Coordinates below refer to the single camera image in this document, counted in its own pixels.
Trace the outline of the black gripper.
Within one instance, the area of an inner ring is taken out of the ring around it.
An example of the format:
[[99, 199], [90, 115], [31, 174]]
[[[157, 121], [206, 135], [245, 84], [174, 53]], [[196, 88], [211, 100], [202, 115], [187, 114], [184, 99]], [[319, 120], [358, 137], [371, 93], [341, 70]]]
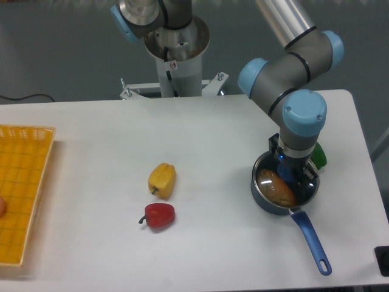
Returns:
[[316, 180], [316, 171], [309, 167], [310, 156], [293, 158], [281, 155], [281, 176], [297, 176], [301, 186], [307, 186]]

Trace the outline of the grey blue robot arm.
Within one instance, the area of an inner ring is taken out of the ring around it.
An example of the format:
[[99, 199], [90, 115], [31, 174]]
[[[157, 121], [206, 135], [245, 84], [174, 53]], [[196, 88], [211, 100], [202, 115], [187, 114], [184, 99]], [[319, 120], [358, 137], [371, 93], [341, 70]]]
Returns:
[[[319, 31], [297, 1], [258, 1], [257, 6], [286, 53], [275, 62], [248, 62], [238, 86], [279, 126], [270, 151], [281, 178], [309, 179], [308, 161], [327, 106], [306, 85], [342, 60], [344, 46], [334, 32]], [[128, 41], [144, 40], [156, 61], [163, 97], [204, 93], [202, 54], [210, 36], [205, 22], [194, 16], [191, 1], [117, 1], [111, 15]]]

